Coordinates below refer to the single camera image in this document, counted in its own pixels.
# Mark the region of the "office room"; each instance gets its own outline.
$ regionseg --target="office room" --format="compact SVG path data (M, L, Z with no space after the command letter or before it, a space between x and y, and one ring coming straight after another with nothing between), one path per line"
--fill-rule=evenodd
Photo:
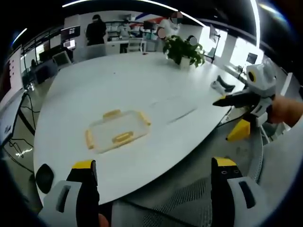
M278 223L302 163L292 1L15 7L0 142L24 223L220 226L221 201L230 226Z

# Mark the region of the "ceiling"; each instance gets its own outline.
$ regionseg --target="ceiling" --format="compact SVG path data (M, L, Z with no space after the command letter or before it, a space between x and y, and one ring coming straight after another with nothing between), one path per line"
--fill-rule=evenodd
M131 10L167 16L170 10L154 4L136 1L136 0L92 0L62 8L63 4L74 0L50 0L36 1L27 0L18 2L9 2L11 6L2 10L2 21L7 23L5 33L5 42L1 49L7 49L10 46L13 33L22 31L25 27L28 30L19 38L17 44L25 44L40 32L49 27L64 23L64 18L75 14L83 14L94 11L104 10ZM255 36L255 21L251 8L250 0L154 0L159 3L179 9L195 18L203 18L221 22ZM279 65L292 70L295 66L291 61L298 48L301 48L299 40L303 38L303 29L301 20L301 1L276 0L276 5L280 6L280 11L287 17L292 27L285 28L280 21L273 19L271 14L259 7L261 20L261 41L268 44L274 51L268 50L261 45L266 54L271 58L276 58ZM5 15L5 11L10 8L14 10L14 15L10 19ZM184 23L195 22L187 19Z

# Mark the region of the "floor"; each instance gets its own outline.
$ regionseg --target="floor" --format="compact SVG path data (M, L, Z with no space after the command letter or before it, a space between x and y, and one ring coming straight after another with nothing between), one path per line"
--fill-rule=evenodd
M47 91L52 84L53 78L48 79L43 84L38 85L34 88L34 91L30 91L29 95L31 96L32 103L33 103L33 110L35 112L39 112L43 100L47 94ZM28 97L25 98L23 104L21 106L27 106L30 107L30 102ZM28 122L34 127L34 122L32 118L32 113L27 108L21 108L24 116L27 118ZM34 113L34 119L35 119L35 125L37 124L39 118L39 113ZM29 132L29 130L26 128L26 126L23 124L21 119L17 117L16 121L16 127L14 131L14 139L25 139L29 144L34 145L34 136ZM24 165L30 170L34 170L33 167L33 153L34 149L28 145L24 141L13 141L16 142L17 145L20 147L20 150L22 151L23 157L13 148L10 147L9 143L5 145L5 149L11 156L13 156L20 164ZM25 197L26 201L29 201L29 178L31 176L31 173L27 171L26 169L20 167L15 162L13 162L8 155L4 154L4 159L7 161L8 167L10 169L10 173L12 177L14 178L18 188L20 189L21 193Z

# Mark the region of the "person in black clothing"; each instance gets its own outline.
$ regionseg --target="person in black clothing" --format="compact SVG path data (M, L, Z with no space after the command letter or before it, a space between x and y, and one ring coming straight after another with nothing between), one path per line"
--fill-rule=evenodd
M88 46L103 44L103 36L106 34L106 25L101 20L100 15L93 16L93 23L89 24L86 29L86 38L88 40Z

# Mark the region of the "round table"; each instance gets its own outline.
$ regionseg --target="round table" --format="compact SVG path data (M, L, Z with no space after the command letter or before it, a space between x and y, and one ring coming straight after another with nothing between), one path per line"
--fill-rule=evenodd
M234 92L243 90L243 83L215 65L206 62L180 70L161 53L111 55L62 69L39 115L35 173L42 164L48 164L54 172L53 187L66 180L73 164L94 159L100 204L139 189L188 155L228 112L229 107L212 106L221 97L210 87L218 75L236 86ZM180 105L175 102L174 113L188 113L168 122L163 120L161 109L171 98L181 100ZM150 133L95 154L86 146L85 130L115 109L144 112L151 121ZM43 203L45 194L38 192Z

